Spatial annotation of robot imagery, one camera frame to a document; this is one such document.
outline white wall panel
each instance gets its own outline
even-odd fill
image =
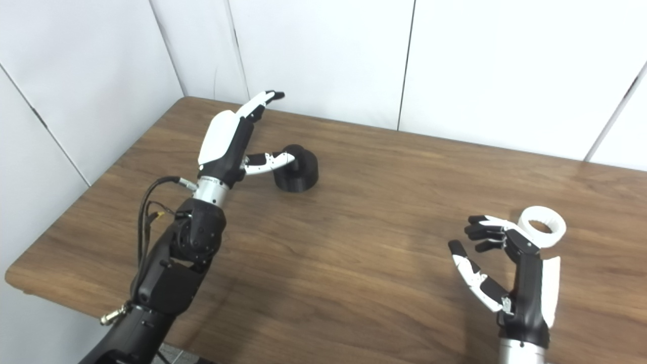
[[[0,70],[0,271],[87,188]],[[105,335],[96,319],[0,282],[0,361],[77,363]]]
[[[227,0],[152,0],[187,96],[249,100]]]
[[[640,0],[418,1],[400,130],[583,159],[647,59]]]
[[[395,129],[413,1],[232,1],[250,94],[271,108]]]
[[[591,162],[647,171],[647,82],[644,77]]]
[[[0,63],[91,183],[182,96],[147,1],[0,8]]]

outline wood grain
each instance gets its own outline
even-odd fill
[[[159,176],[194,177],[210,119],[236,107],[178,101],[7,281],[95,317],[120,306],[143,192]],[[495,363],[494,315],[446,243],[463,238],[470,214],[515,220],[545,205],[569,226],[545,254],[563,258],[548,360],[647,362],[647,174],[277,111],[248,151],[292,143],[318,156],[319,183],[303,194],[278,190],[271,175],[235,186],[223,247],[169,344],[221,363]],[[188,196],[158,190],[169,206]],[[472,258],[512,284],[503,253]]]

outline white ring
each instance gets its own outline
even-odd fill
[[[551,233],[541,232],[530,224],[531,221],[540,222],[550,228]],[[519,227],[530,234],[533,243],[539,248],[551,247],[566,233],[566,222],[554,210],[544,206],[530,206],[523,210],[519,217]]]

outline wire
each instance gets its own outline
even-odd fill
[[[144,277],[141,274],[141,271],[144,267],[144,262],[146,261],[146,254],[148,253],[148,241],[145,242],[145,231],[144,231],[144,219],[148,217],[148,198],[155,188],[163,183],[174,182],[178,183],[180,181],[179,176],[166,176],[158,178],[153,182],[142,198],[142,203],[139,205],[139,215],[137,216],[137,274],[135,275],[134,284],[131,286],[131,300],[136,302],[135,296],[137,295],[137,288],[141,285]]]
[[[159,207],[161,207],[164,211],[168,212],[169,214],[175,215],[175,211],[169,209],[165,204],[159,203],[157,201],[148,201],[148,204],[146,205],[146,215],[148,215],[148,208],[151,205],[158,205]]]
[[[161,351],[158,350],[157,353],[155,354],[157,355],[158,358],[160,358],[161,361],[164,362],[164,364],[171,364],[171,362],[168,361],[168,359],[166,359],[166,357],[164,356],[164,354],[162,354]]]

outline black base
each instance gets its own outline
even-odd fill
[[[295,156],[295,160],[274,170],[274,182],[278,188],[287,192],[309,190],[319,180],[319,163],[317,157],[300,145],[292,144],[283,149]]]

